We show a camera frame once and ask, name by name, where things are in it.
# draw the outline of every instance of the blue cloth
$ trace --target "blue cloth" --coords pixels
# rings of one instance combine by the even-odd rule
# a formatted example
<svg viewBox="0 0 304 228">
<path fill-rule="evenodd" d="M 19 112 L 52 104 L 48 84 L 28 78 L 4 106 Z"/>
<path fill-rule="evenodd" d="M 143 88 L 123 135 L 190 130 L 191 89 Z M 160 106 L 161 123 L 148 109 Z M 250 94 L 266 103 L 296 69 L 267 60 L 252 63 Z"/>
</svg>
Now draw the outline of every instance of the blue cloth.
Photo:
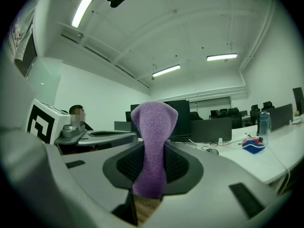
<svg viewBox="0 0 304 228">
<path fill-rule="evenodd" d="M 243 149 L 252 154 L 256 154 L 265 149 L 265 146 L 263 144 L 255 143 L 253 140 L 249 140 L 243 144 Z"/>
</svg>

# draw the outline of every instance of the ceiling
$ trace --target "ceiling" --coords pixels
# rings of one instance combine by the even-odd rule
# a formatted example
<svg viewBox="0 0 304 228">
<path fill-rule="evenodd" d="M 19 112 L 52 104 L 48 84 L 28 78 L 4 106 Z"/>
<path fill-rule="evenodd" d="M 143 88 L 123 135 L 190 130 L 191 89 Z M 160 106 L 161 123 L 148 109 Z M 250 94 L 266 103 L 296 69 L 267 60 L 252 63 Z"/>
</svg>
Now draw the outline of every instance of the ceiling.
<svg viewBox="0 0 304 228">
<path fill-rule="evenodd" d="M 126 0 L 115 9 L 106 0 L 94 0 L 75 29 L 71 22 L 80 1 L 56 0 L 62 34 L 148 86 L 196 79 L 206 70 L 237 70 L 267 9 L 267 0 Z M 206 61 L 207 56 L 231 52 L 238 57 Z M 180 70 L 151 80 L 152 73 L 176 64 Z"/>
</svg>

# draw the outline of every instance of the plastic bottle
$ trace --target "plastic bottle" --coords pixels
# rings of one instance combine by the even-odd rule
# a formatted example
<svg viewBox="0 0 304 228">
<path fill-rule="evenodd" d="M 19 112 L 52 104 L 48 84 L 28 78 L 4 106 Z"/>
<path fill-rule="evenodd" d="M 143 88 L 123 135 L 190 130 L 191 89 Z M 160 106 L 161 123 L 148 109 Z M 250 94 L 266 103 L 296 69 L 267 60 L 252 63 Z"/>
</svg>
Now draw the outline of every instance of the plastic bottle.
<svg viewBox="0 0 304 228">
<path fill-rule="evenodd" d="M 263 143 L 268 144 L 269 135 L 271 131 L 271 119 L 268 112 L 261 112 L 260 114 L 260 138 L 263 138 Z"/>
</svg>

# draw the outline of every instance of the office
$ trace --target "office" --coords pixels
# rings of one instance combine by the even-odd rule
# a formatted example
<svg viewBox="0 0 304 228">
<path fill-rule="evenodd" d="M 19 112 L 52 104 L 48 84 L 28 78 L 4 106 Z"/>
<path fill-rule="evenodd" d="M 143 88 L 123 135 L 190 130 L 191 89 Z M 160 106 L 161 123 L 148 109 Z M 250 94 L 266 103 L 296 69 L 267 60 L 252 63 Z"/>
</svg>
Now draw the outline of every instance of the office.
<svg viewBox="0 0 304 228">
<path fill-rule="evenodd" d="M 279 1 L 126 0 L 114 9 L 106 0 L 94 0 L 75 28 L 72 21 L 81 1 L 39 0 L 33 24 L 38 57 L 27 81 L 17 70 L 6 69 L 18 79 L 11 82 L 19 84 L 12 94 L 19 103 L 4 102 L 2 125 L 24 129 L 33 99 L 66 111 L 80 104 L 85 121 L 98 131 L 114 131 L 115 122 L 126 121 L 131 105 L 148 101 L 189 100 L 190 111 L 198 112 L 204 121 L 211 110 L 237 107 L 250 115 L 252 106 L 262 109 L 266 102 L 275 108 L 292 104 L 292 111 L 297 110 L 293 89 L 304 89 L 303 41 Z M 207 60 L 223 54 L 237 57 Z M 153 76 L 177 65 L 180 68 L 175 71 Z M 231 138 L 256 134 L 246 130 L 250 122 L 242 123 Z M 288 143 L 287 132 L 282 140 L 279 131 L 274 136 Z M 218 148 L 219 155 L 240 166 L 257 159 L 257 155 L 243 158 L 249 153 L 242 150 L 236 160 L 227 149 Z M 292 155 L 297 157 L 284 164 L 290 169 L 304 154 L 296 149 Z M 254 167 L 244 163 L 243 168 L 264 184 L 282 182 L 276 184 L 281 188 L 285 167 L 266 151 L 260 152 L 259 160 L 271 159 L 276 173 L 260 171 L 265 176 L 257 176 Z"/>
</svg>

